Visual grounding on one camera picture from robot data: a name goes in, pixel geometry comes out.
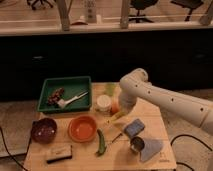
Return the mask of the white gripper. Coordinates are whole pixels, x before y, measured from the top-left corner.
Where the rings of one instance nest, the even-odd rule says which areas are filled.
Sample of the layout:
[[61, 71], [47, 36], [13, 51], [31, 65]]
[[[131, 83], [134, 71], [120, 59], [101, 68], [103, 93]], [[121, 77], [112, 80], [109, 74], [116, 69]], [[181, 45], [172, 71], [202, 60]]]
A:
[[118, 100], [120, 109], [125, 115], [129, 114], [133, 110], [137, 102], [136, 97], [129, 96], [125, 93], [121, 93]]

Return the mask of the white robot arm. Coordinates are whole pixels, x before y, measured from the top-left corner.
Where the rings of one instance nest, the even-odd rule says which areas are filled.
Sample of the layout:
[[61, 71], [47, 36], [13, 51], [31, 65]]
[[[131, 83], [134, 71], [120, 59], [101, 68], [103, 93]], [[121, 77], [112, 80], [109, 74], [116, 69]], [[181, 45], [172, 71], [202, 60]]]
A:
[[123, 76], [119, 86], [119, 105], [126, 114], [133, 110], [137, 99], [141, 98], [179, 115], [213, 136], [212, 101], [153, 86], [148, 82], [148, 74], [142, 68]]

